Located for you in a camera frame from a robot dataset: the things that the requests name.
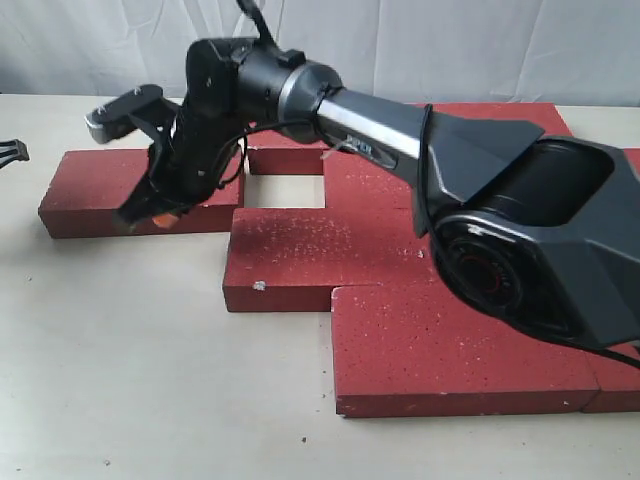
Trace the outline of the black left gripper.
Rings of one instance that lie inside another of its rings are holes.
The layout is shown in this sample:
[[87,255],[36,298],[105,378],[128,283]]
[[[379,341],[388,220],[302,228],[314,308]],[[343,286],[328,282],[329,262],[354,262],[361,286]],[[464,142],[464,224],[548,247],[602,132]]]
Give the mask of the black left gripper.
[[28,162],[29,153],[24,142],[18,139],[0,142],[0,168],[14,162]]

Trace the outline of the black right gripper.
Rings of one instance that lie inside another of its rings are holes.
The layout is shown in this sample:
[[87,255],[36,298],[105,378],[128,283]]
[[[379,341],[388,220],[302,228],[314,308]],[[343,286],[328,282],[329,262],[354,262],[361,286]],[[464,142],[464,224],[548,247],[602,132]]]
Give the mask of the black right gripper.
[[195,206],[208,200],[237,151],[243,118],[214,113],[192,99],[180,106],[158,100],[129,115],[133,125],[151,139],[147,167],[116,210],[129,230],[152,218],[160,229],[171,229]]

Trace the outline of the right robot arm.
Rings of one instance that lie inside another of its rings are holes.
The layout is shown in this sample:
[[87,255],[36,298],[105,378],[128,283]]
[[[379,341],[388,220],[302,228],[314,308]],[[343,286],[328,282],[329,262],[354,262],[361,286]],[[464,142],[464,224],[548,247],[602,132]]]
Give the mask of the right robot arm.
[[193,43],[186,79],[181,103],[143,85],[99,112],[113,136],[152,141],[118,210],[125,224],[188,212],[222,187],[239,140],[276,130],[406,183],[415,233],[474,309],[586,350],[638,339],[639,177],[622,150],[358,93],[331,67],[257,38]]

